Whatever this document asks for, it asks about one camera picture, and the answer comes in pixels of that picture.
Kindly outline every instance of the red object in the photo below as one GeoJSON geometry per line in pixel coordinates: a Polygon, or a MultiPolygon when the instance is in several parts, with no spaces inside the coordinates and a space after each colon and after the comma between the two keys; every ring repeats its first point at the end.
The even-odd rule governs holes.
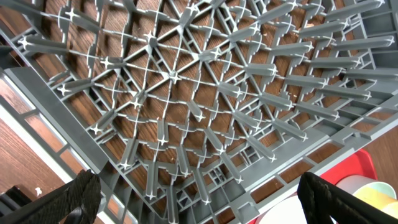
{"type": "Polygon", "coordinates": [[[321,175],[329,183],[336,185],[339,181],[351,175],[362,175],[377,180],[371,155],[364,149],[358,150],[347,159],[332,167],[321,175]]]}

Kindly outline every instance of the gray plastic bar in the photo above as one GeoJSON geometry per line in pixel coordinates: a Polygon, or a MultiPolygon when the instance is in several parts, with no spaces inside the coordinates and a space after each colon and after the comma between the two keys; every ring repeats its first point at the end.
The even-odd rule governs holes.
{"type": "Polygon", "coordinates": [[[70,20],[77,26],[92,31],[95,34],[101,30],[99,22],[95,21],[90,16],[87,16],[79,10],[72,8],[70,12],[66,12],[66,15],[68,15],[70,20]]]}
{"type": "Polygon", "coordinates": [[[180,20],[178,21],[182,27],[186,27],[187,25],[192,23],[196,14],[198,14],[199,9],[197,6],[193,5],[191,7],[186,7],[185,10],[182,12],[180,20]]]}
{"type": "Polygon", "coordinates": [[[234,111],[232,115],[236,121],[239,121],[240,123],[244,124],[246,127],[250,129],[256,128],[259,125],[259,123],[255,119],[238,110],[234,111]]]}
{"type": "Polygon", "coordinates": [[[224,93],[225,95],[232,96],[235,98],[239,96],[240,92],[240,88],[238,86],[225,82],[220,82],[217,90],[221,93],[224,93]]]}
{"type": "Polygon", "coordinates": [[[169,142],[169,127],[164,119],[157,121],[157,140],[162,146],[169,142]]]}
{"type": "Polygon", "coordinates": [[[69,70],[65,70],[64,72],[60,72],[60,73],[54,75],[53,77],[51,77],[49,79],[49,81],[50,82],[56,82],[56,81],[60,80],[61,78],[65,78],[69,74],[70,74],[70,71],[69,70]]]}
{"type": "Polygon", "coordinates": [[[234,43],[239,40],[243,40],[245,38],[253,36],[255,33],[259,32],[259,28],[256,24],[251,25],[249,27],[234,31],[232,34],[228,36],[228,39],[234,43]]]}
{"type": "Polygon", "coordinates": [[[64,54],[67,52],[67,45],[52,40],[41,39],[33,35],[27,35],[18,41],[22,44],[24,50],[30,52],[48,53],[48,54],[64,54]]]}
{"type": "Polygon", "coordinates": [[[107,111],[97,122],[95,122],[90,129],[97,134],[99,131],[103,132],[105,128],[110,125],[115,117],[117,117],[114,109],[107,111]]]}
{"type": "Polygon", "coordinates": [[[367,90],[358,90],[337,86],[325,86],[323,89],[319,90],[319,92],[326,95],[340,96],[343,98],[357,100],[368,100],[371,97],[371,92],[367,90]]]}
{"type": "Polygon", "coordinates": [[[348,78],[371,79],[371,80],[397,80],[398,70],[384,69],[349,69],[345,73],[348,78]]]}
{"type": "Polygon", "coordinates": [[[57,90],[62,92],[62,96],[68,96],[85,90],[93,85],[94,83],[91,82],[90,78],[85,78],[82,80],[64,83],[62,84],[62,87],[57,88],[57,90]]]}
{"type": "Polygon", "coordinates": [[[285,77],[285,83],[289,85],[297,85],[318,89],[321,89],[328,84],[326,78],[317,78],[301,75],[288,75],[285,77]]]}
{"type": "Polygon", "coordinates": [[[204,132],[206,134],[206,137],[219,153],[225,152],[223,143],[221,143],[221,141],[218,139],[218,137],[210,127],[207,127],[204,132]]]}
{"type": "Polygon", "coordinates": [[[13,10],[19,11],[27,16],[31,16],[39,12],[39,9],[36,8],[33,4],[29,4],[28,2],[22,0],[0,0],[0,4],[13,10]]]}
{"type": "Polygon", "coordinates": [[[221,50],[218,47],[215,47],[210,50],[205,50],[199,55],[199,59],[202,62],[210,62],[216,60],[221,55],[221,50]]]}
{"type": "Polygon", "coordinates": [[[341,9],[332,10],[326,15],[328,21],[336,19],[346,19],[354,14],[366,12],[368,10],[376,9],[384,3],[384,0],[366,0],[357,2],[355,4],[342,7],[341,9]]]}
{"type": "Polygon", "coordinates": [[[250,63],[248,64],[244,70],[251,75],[262,75],[262,76],[275,76],[277,71],[276,65],[274,64],[259,64],[259,63],[250,63]]]}
{"type": "Polygon", "coordinates": [[[333,50],[361,50],[376,47],[389,47],[392,43],[394,43],[394,37],[391,35],[384,37],[346,40],[336,43],[336,45],[333,47],[333,50]]]}
{"type": "Polygon", "coordinates": [[[128,140],[126,147],[124,148],[122,158],[120,160],[120,165],[123,166],[125,170],[134,165],[136,161],[135,158],[138,145],[139,143],[138,141],[136,141],[135,138],[128,140]]]}
{"type": "Polygon", "coordinates": [[[178,207],[177,207],[177,193],[173,186],[170,186],[166,190],[167,193],[167,217],[169,223],[179,223],[178,218],[178,207]]]}
{"type": "Polygon", "coordinates": [[[300,38],[307,38],[307,37],[317,37],[328,35],[332,32],[337,32],[344,29],[348,25],[347,20],[338,20],[334,22],[328,22],[324,24],[320,24],[313,27],[306,27],[300,30],[300,38]]]}
{"type": "Polygon", "coordinates": [[[203,175],[200,172],[200,168],[193,169],[193,176],[195,178],[195,182],[197,183],[199,195],[201,198],[201,201],[207,205],[208,203],[211,202],[211,198],[209,196],[209,191],[206,188],[205,185],[205,180],[203,180],[203,175]]]}
{"type": "Polygon", "coordinates": [[[278,55],[302,55],[308,53],[313,49],[312,42],[301,42],[293,44],[282,44],[275,46],[271,49],[271,53],[275,56],[278,55]]]}
{"type": "Polygon", "coordinates": [[[329,108],[324,108],[322,106],[313,105],[311,103],[300,102],[296,104],[296,109],[299,111],[306,112],[308,114],[320,116],[322,118],[336,120],[339,118],[338,112],[329,108]]]}
{"type": "Polygon", "coordinates": [[[194,117],[197,119],[198,122],[200,122],[204,117],[202,110],[199,108],[199,106],[194,102],[194,100],[191,100],[187,102],[187,106],[191,113],[194,115],[194,117]]]}
{"type": "Polygon", "coordinates": [[[302,130],[300,130],[284,121],[281,121],[276,118],[273,121],[271,121],[271,123],[281,133],[286,133],[289,136],[292,136],[300,141],[305,141],[306,139],[308,139],[307,134],[305,132],[303,132],[302,130]]]}
{"type": "Polygon", "coordinates": [[[261,93],[259,99],[261,103],[276,106],[279,110],[290,110],[293,108],[293,103],[290,100],[273,94],[261,93]]]}
{"type": "Polygon", "coordinates": [[[232,163],[228,155],[225,152],[220,153],[220,158],[224,162],[225,166],[228,168],[236,182],[240,184],[243,181],[242,175],[239,173],[236,166],[232,163]]]}
{"type": "Polygon", "coordinates": [[[157,179],[159,178],[158,173],[159,168],[157,167],[156,162],[149,161],[146,195],[149,197],[150,200],[157,196],[157,179]]]}
{"type": "Polygon", "coordinates": [[[178,157],[178,166],[184,177],[187,177],[192,173],[191,167],[189,165],[189,160],[187,156],[187,151],[183,146],[178,146],[175,148],[178,157]]]}
{"type": "Polygon", "coordinates": [[[123,58],[116,58],[116,57],[106,57],[105,60],[101,61],[102,64],[105,65],[105,69],[117,69],[117,68],[123,68],[123,66],[126,65],[125,62],[123,62],[123,58]]]}
{"type": "Polygon", "coordinates": [[[263,25],[266,22],[269,22],[269,21],[276,19],[280,16],[288,14],[290,11],[292,11],[294,9],[294,7],[297,7],[297,3],[295,2],[295,0],[293,0],[291,2],[285,2],[285,3],[281,4],[280,6],[277,6],[273,9],[271,9],[270,11],[266,11],[265,13],[261,14],[261,16],[259,16],[257,18],[257,21],[258,21],[259,25],[263,25]]]}
{"type": "Polygon", "coordinates": [[[10,68],[4,70],[4,73],[40,110],[89,167],[96,173],[101,172],[108,161],[102,148],[60,102],[43,79],[29,67],[10,68]]]}
{"type": "Polygon", "coordinates": [[[255,149],[259,154],[268,158],[271,162],[276,160],[275,154],[265,147],[260,141],[258,141],[255,137],[249,136],[247,137],[248,143],[253,149],[255,149]]]}
{"type": "Polygon", "coordinates": [[[123,0],[123,5],[127,9],[128,12],[136,12],[137,7],[132,0],[123,0]]]}
{"type": "Polygon", "coordinates": [[[359,57],[316,58],[311,61],[314,68],[355,68],[361,63],[359,57]]]}

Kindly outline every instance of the dish rack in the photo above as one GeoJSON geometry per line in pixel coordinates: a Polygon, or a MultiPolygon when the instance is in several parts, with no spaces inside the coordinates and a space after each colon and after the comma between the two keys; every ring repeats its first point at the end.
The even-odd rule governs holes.
{"type": "Polygon", "coordinates": [[[1,118],[63,181],[68,182],[76,175],[62,159],[64,152],[72,154],[84,169],[99,174],[103,199],[98,216],[105,223],[247,223],[296,191],[300,174],[287,180],[284,174],[288,170],[297,170],[298,165],[305,164],[305,170],[320,175],[397,124],[398,73],[393,69],[396,65],[383,67],[388,58],[385,54],[390,51],[395,54],[391,47],[396,47],[397,32],[375,31],[369,37],[366,30],[373,25],[367,23],[366,18],[393,14],[398,6],[383,0],[345,0],[343,3],[344,7],[337,8],[332,0],[240,0],[233,4],[202,0],[188,1],[179,11],[176,2],[166,0],[160,0],[158,10],[140,9],[131,0],[96,0],[97,14],[92,18],[73,8],[71,1],[66,1],[58,14],[52,14],[44,10],[41,0],[32,3],[0,0],[1,6],[23,14],[31,25],[23,33],[14,35],[9,27],[0,23],[0,36],[6,43],[0,46],[2,79],[31,108],[18,113],[0,98],[1,118]],[[171,6],[174,17],[163,11],[161,6],[165,2],[171,6]],[[100,25],[107,5],[127,11],[122,32],[100,25]],[[299,27],[294,25],[292,15],[297,11],[303,12],[299,27]],[[206,14],[211,15],[207,24],[196,25],[206,14]],[[142,37],[129,32],[137,15],[155,21],[152,32],[142,37]],[[58,23],[61,42],[45,36],[43,17],[58,23]],[[320,18],[323,23],[314,25],[314,18],[320,18]],[[239,26],[248,19],[252,21],[250,24],[239,26]],[[161,22],[173,24],[174,28],[158,35],[161,22]],[[93,33],[93,43],[87,52],[68,46],[71,24],[93,33]],[[97,54],[98,37],[103,32],[120,36],[120,57],[97,54]],[[202,42],[195,38],[194,32],[204,36],[202,42]],[[264,39],[272,33],[271,44],[265,44],[264,39]],[[178,36],[177,46],[165,42],[172,35],[178,36]],[[295,35],[297,41],[282,42],[286,35],[295,35]],[[222,41],[209,47],[213,37],[222,41]],[[129,41],[145,46],[128,54],[129,41]],[[159,49],[174,50],[172,66],[168,66],[170,59],[159,49]],[[267,59],[254,63],[253,58],[260,52],[266,52],[267,59]],[[46,77],[35,54],[56,56],[64,71],[46,77]],[[69,65],[67,55],[71,54],[86,57],[85,77],[69,65]],[[143,54],[148,55],[146,67],[131,62],[143,54]],[[25,66],[8,63],[16,55],[25,66]],[[181,55],[188,55],[190,61],[179,68],[181,55]],[[276,64],[279,57],[289,59],[285,74],[280,73],[276,64]],[[105,70],[96,74],[98,62],[105,70]],[[221,69],[214,71],[212,63],[219,63],[221,69]],[[194,77],[184,76],[184,71],[196,65],[194,77]],[[303,75],[295,74],[295,68],[300,66],[307,67],[303,75]],[[142,83],[128,68],[144,72],[142,83]],[[211,81],[202,79],[202,69],[211,81]],[[99,83],[110,73],[117,76],[112,86],[99,83]],[[148,73],[157,74],[159,81],[147,85],[148,73]],[[171,94],[172,87],[182,80],[192,83],[191,92],[187,93],[191,96],[189,100],[176,99],[171,94]],[[280,92],[268,93],[267,87],[275,82],[282,83],[280,92]],[[166,96],[154,93],[162,85],[168,86],[166,96]],[[203,86],[216,88],[211,106],[198,103],[195,98],[203,86]],[[299,86],[299,94],[289,92],[289,86],[299,86]],[[101,94],[101,89],[111,92],[110,100],[101,94]],[[81,119],[68,102],[77,93],[88,97],[102,114],[93,124],[81,119]],[[121,94],[132,98],[118,104],[121,94]],[[327,103],[328,97],[334,97],[332,103],[327,103]],[[162,117],[140,115],[149,98],[164,102],[162,117]],[[224,108],[220,106],[221,98],[226,102],[224,108]],[[185,123],[167,120],[167,110],[176,105],[186,106],[185,123]],[[133,106],[136,114],[123,113],[127,106],[133,106]],[[201,122],[206,118],[205,111],[210,115],[206,127],[192,125],[193,120],[201,122]],[[230,116],[226,131],[211,125],[221,114],[230,116]],[[296,118],[303,114],[308,119],[298,124],[296,118]],[[25,119],[33,115],[39,116],[61,139],[61,149],[54,151],[29,125],[25,119]],[[116,118],[134,123],[132,137],[120,130],[114,122],[116,118]],[[155,125],[157,140],[139,138],[139,124],[155,125]],[[170,128],[182,132],[180,144],[170,143],[170,128]],[[187,135],[194,132],[205,135],[201,148],[184,145],[187,135]],[[277,140],[266,146],[261,140],[271,134],[277,140]],[[125,144],[121,158],[105,145],[115,137],[125,144]],[[153,150],[152,160],[140,155],[142,146],[153,150]],[[327,146],[333,150],[325,152],[327,146]],[[164,151],[175,151],[176,160],[158,161],[156,155],[164,151]],[[196,166],[190,164],[188,153],[197,157],[196,166]],[[201,166],[214,156],[217,160],[201,166]],[[139,167],[147,172],[144,188],[130,175],[139,167]],[[171,176],[170,184],[159,180],[160,170],[171,176]],[[270,183],[276,183],[277,189],[264,195],[270,183]],[[197,189],[193,195],[188,190],[192,186],[197,189]],[[165,202],[165,209],[159,209],[157,203],[160,202],[165,202]],[[116,204],[116,211],[109,206],[111,203],[116,204]]]}

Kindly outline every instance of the gray plastic crate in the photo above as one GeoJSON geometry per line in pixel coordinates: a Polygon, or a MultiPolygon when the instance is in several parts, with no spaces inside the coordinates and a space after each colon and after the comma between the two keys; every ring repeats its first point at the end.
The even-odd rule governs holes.
{"type": "Polygon", "coordinates": [[[4,69],[2,78],[32,108],[30,112],[19,114],[5,99],[0,98],[1,118],[16,133],[21,134],[21,138],[65,182],[71,180],[75,173],[60,157],[64,151],[70,151],[83,167],[99,173],[103,201],[98,216],[106,223],[122,223],[126,217],[129,217],[133,223],[206,223],[210,220],[217,223],[218,216],[223,215],[223,212],[229,209],[234,215],[231,223],[246,223],[296,191],[299,178],[286,182],[281,177],[283,171],[299,162],[304,162],[312,167],[309,171],[322,174],[393,128],[398,119],[398,96],[396,96],[398,73],[392,69],[376,68],[378,66],[391,68],[395,65],[393,65],[394,63],[390,64],[391,61],[388,64],[383,64],[384,59],[381,58],[380,61],[378,59],[383,54],[375,54],[377,51],[375,49],[394,46],[395,38],[391,34],[381,33],[384,32],[383,30],[374,31],[375,36],[368,37],[365,30],[375,29],[374,25],[368,24],[366,19],[362,20],[362,16],[377,14],[377,10],[385,7],[382,5],[382,0],[361,2],[346,0],[345,7],[341,9],[335,9],[332,0],[314,0],[303,4],[301,1],[281,0],[279,1],[281,2],[280,6],[267,11],[266,6],[269,2],[267,0],[240,0],[239,5],[233,7],[229,7],[222,0],[199,1],[195,4],[189,2],[185,10],[179,13],[174,2],[168,1],[171,6],[174,6],[172,9],[179,18],[177,20],[164,14],[161,7],[159,7],[159,11],[145,11],[137,8],[130,0],[122,2],[95,1],[98,14],[94,20],[76,9],[71,9],[70,1],[67,1],[67,4],[60,9],[58,15],[52,15],[41,11],[42,1],[32,1],[32,4],[29,4],[22,0],[0,0],[0,5],[23,13],[32,25],[21,35],[13,36],[8,28],[0,23],[0,35],[8,44],[8,46],[0,48],[0,66],[4,69]],[[122,33],[116,34],[122,36],[120,58],[101,58],[95,54],[98,32],[100,30],[110,32],[102,29],[98,23],[104,4],[120,7],[129,12],[125,29],[122,33]],[[292,17],[289,14],[295,8],[305,10],[302,24],[304,28],[301,30],[296,29],[292,24],[292,17]],[[196,26],[193,21],[206,13],[214,15],[209,24],[196,26]],[[154,18],[156,24],[159,21],[167,21],[175,24],[175,28],[161,37],[153,35],[146,36],[146,39],[134,37],[126,32],[130,27],[131,18],[135,14],[154,18]],[[42,16],[58,20],[60,30],[63,32],[62,43],[56,43],[44,37],[40,28],[42,16]],[[307,26],[309,20],[314,16],[325,17],[325,23],[314,27],[307,26]],[[238,29],[239,21],[243,17],[254,20],[254,23],[251,26],[238,29]],[[213,27],[213,18],[221,21],[223,30],[213,27]],[[95,34],[95,41],[88,52],[77,52],[66,48],[70,23],[95,34]],[[263,34],[267,31],[259,28],[261,24],[276,27],[271,46],[262,43],[263,34]],[[207,37],[215,35],[225,41],[215,48],[201,49],[193,38],[191,30],[202,32],[207,37]],[[346,40],[346,35],[351,31],[354,40],[346,40]],[[279,45],[281,37],[288,32],[298,35],[297,43],[279,45]],[[187,46],[186,49],[174,47],[177,52],[176,63],[179,54],[192,56],[192,62],[185,67],[180,70],[167,68],[167,71],[163,71],[160,68],[150,70],[127,63],[129,59],[139,57],[142,52],[147,52],[150,55],[156,52],[160,58],[156,63],[166,64],[158,48],[171,48],[171,46],[160,44],[160,41],[173,33],[179,35],[180,43],[187,46]],[[147,45],[132,55],[125,55],[127,39],[145,42],[147,45]],[[315,39],[317,44],[313,46],[310,41],[304,41],[304,39],[315,39]],[[241,53],[238,44],[248,45],[249,53],[246,58],[241,53]],[[221,51],[221,47],[224,45],[228,47],[221,51]],[[318,57],[320,51],[325,47],[330,47],[329,57],[318,57]],[[305,54],[312,49],[313,56],[306,57],[305,54]],[[12,50],[23,59],[26,67],[13,67],[7,63],[10,58],[8,53],[12,50]],[[267,61],[251,63],[252,56],[260,50],[269,53],[267,61]],[[352,55],[351,50],[358,50],[358,52],[352,55]],[[238,55],[240,63],[230,61],[231,51],[238,55]],[[46,80],[41,76],[42,69],[32,58],[37,52],[55,54],[65,67],[65,71],[46,80]],[[78,78],[65,60],[65,54],[78,54],[87,57],[87,66],[90,71],[86,79],[78,78]],[[285,77],[278,74],[274,65],[275,57],[280,55],[291,59],[285,77]],[[107,71],[93,77],[92,70],[95,60],[100,60],[105,64],[107,71]],[[223,63],[222,74],[231,67],[240,68],[240,71],[228,79],[217,78],[218,76],[209,66],[209,63],[214,61],[223,63]],[[205,67],[213,77],[214,83],[201,81],[200,71],[195,78],[181,75],[184,69],[194,63],[205,67]],[[293,74],[293,68],[301,64],[309,66],[307,74],[304,76],[293,74]],[[199,83],[214,86],[217,88],[216,99],[218,95],[221,95],[228,102],[229,110],[219,110],[217,101],[212,107],[199,105],[194,100],[176,101],[170,97],[170,91],[168,98],[153,95],[148,87],[140,87],[135,84],[134,75],[129,73],[126,67],[135,67],[161,74],[164,78],[163,82],[159,82],[151,88],[157,88],[163,83],[169,83],[172,86],[181,79],[196,83],[193,87],[192,99],[194,99],[196,89],[200,88],[199,83]],[[312,76],[316,68],[323,69],[321,77],[312,76]],[[129,80],[118,76],[113,86],[96,83],[99,78],[106,76],[110,71],[125,72],[129,80]],[[260,84],[254,81],[253,75],[262,76],[260,84]],[[328,85],[330,79],[337,75],[341,75],[343,78],[328,85]],[[356,82],[357,79],[364,81],[359,85],[356,82]],[[284,81],[279,95],[264,93],[266,86],[275,80],[284,81]],[[128,87],[120,89],[121,82],[132,82],[138,91],[133,91],[128,87]],[[256,93],[248,93],[247,82],[255,86],[256,93]],[[287,85],[302,87],[296,103],[290,100],[291,96],[287,92],[287,85]],[[113,92],[112,102],[108,102],[99,94],[99,88],[109,89],[113,92]],[[103,117],[94,125],[87,125],[68,104],[68,98],[79,91],[83,91],[103,114],[103,117]],[[314,91],[314,97],[304,101],[304,96],[314,91]],[[114,103],[119,92],[130,93],[134,96],[128,104],[136,106],[138,114],[143,102],[148,97],[163,100],[168,107],[176,103],[186,105],[188,108],[187,122],[185,124],[165,122],[165,114],[159,120],[122,114],[120,110],[126,105],[117,107],[114,103]],[[340,99],[332,105],[325,106],[322,99],[329,95],[338,96],[340,99]],[[233,105],[227,96],[236,98],[238,102],[243,101],[246,96],[252,96],[252,98],[241,105],[239,103],[233,105]],[[106,110],[98,106],[99,102],[105,105],[106,110]],[[271,113],[269,105],[277,109],[271,113]],[[290,109],[292,110],[289,113],[278,118],[280,111],[289,111],[290,109]],[[204,110],[211,111],[212,119],[209,121],[209,128],[201,129],[189,126],[190,113],[193,115],[192,118],[201,120],[204,110]],[[231,114],[233,117],[231,124],[235,120],[244,134],[236,134],[232,125],[228,128],[227,133],[212,130],[210,124],[219,113],[231,114]],[[298,125],[294,118],[301,113],[308,113],[310,119],[298,125]],[[64,143],[58,152],[53,151],[25,121],[29,116],[38,114],[64,143]],[[113,119],[117,116],[135,123],[156,123],[158,141],[150,142],[123,136],[113,123],[113,119]],[[367,125],[368,129],[365,131],[355,129],[359,123],[367,125]],[[192,149],[183,144],[179,146],[168,144],[169,126],[183,131],[181,142],[184,141],[188,132],[204,132],[206,138],[203,145],[208,139],[216,152],[210,152],[206,147],[192,149]],[[268,147],[259,142],[260,139],[273,132],[279,139],[277,142],[268,147]],[[126,144],[121,160],[116,159],[104,145],[106,141],[116,135],[126,144]],[[222,143],[218,136],[226,138],[225,143],[222,143]],[[228,152],[225,151],[227,146],[239,139],[245,139],[245,142],[228,152]],[[137,152],[138,144],[146,144],[155,152],[176,150],[177,160],[173,164],[156,161],[156,157],[153,161],[144,160],[137,152]],[[323,161],[316,162],[309,157],[310,154],[320,150],[326,144],[333,144],[339,149],[323,161]],[[207,157],[217,155],[220,158],[203,168],[199,165],[192,167],[187,159],[187,151],[193,152],[199,158],[201,161],[199,165],[207,157]],[[236,156],[243,158],[244,161],[237,167],[232,163],[232,159],[236,156]],[[109,164],[117,171],[116,173],[107,170],[109,164]],[[221,165],[225,165],[229,172],[224,173],[220,169],[221,165]],[[129,175],[140,166],[144,166],[148,173],[146,189],[140,188],[129,175]],[[165,169],[172,176],[172,185],[164,185],[158,180],[159,169],[165,169]],[[173,184],[177,176],[187,177],[190,174],[192,175],[181,184],[173,184]],[[211,184],[206,185],[204,175],[210,176],[211,184]],[[278,180],[282,187],[263,200],[255,201],[251,194],[274,179],[278,180]],[[119,180],[125,181],[127,185],[121,184],[119,180]],[[187,193],[187,187],[192,184],[195,184],[198,189],[198,193],[194,196],[187,193]],[[167,198],[167,208],[164,212],[160,212],[154,205],[164,198],[167,198]],[[111,199],[119,204],[117,215],[108,208],[111,199]]]}
{"type": "MultiPolygon", "coordinates": [[[[377,9],[363,12],[362,19],[368,37],[392,35],[397,39],[398,1],[386,1],[377,9]]],[[[371,49],[374,64],[377,68],[397,68],[394,58],[398,57],[397,42],[388,47],[371,49]]]]}

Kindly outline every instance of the yellow object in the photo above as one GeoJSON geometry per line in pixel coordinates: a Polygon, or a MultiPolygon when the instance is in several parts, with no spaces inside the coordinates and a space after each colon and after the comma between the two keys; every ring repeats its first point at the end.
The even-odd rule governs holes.
{"type": "Polygon", "coordinates": [[[398,218],[398,201],[371,187],[363,187],[354,193],[354,196],[373,207],[398,218]]]}

